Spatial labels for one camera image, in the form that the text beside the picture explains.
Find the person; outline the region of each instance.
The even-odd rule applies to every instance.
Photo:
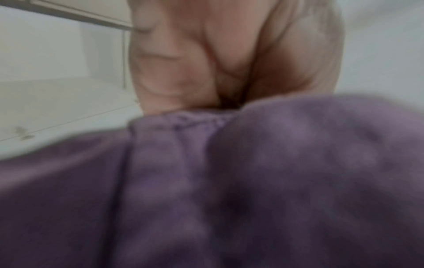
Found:
[[[0,267],[424,267],[424,123],[331,96],[331,0],[130,0],[146,115],[0,162]]]

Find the palm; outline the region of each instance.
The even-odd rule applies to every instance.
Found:
[[[130,63],[147,113],[334,89],[343,26],[332,0],[130,0]]]

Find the purple fabric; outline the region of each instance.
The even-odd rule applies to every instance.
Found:
[[[0,267],[422,268],[423,177],[383,100],[145,117],[0,162]]]

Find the hand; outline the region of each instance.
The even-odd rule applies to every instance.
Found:
[[[145,114],[331,93],[344,26],[335,0],[129,0]]]

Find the skin fold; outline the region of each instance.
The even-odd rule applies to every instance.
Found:
[[[145,114],[328,94],[345,31],[334,0],[129,0],[133,83]]]

